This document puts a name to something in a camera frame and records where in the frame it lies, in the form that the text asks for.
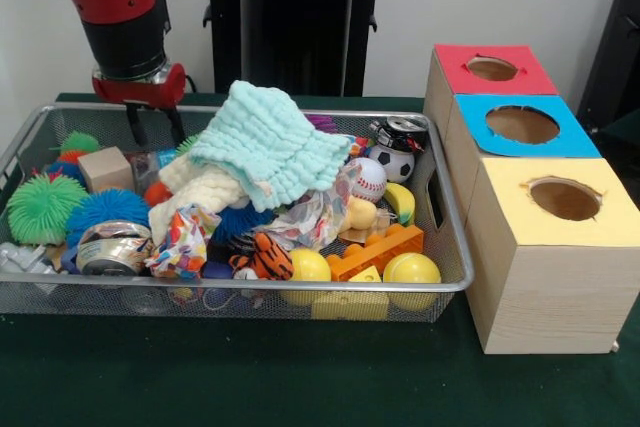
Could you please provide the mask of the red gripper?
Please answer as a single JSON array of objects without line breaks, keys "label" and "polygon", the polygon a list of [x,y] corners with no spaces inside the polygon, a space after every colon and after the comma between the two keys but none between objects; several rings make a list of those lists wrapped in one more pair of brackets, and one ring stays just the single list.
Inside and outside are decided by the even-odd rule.
[{"label": "red gripper", "polygon": [[186,72],[180,63],[165,63],[147,77],[134,80],[116,80],[105,77],[95,68],[92,73],[95,93],[107,102],[125,104],[127,120],[134,141],[140,147],[148,143],[138,111],[143,105],[150,108],[169,108],[164,114],[170,123],[170,133],[175,145],[185,139],[180,113],[175,108],[183,99],[186,88]]}]

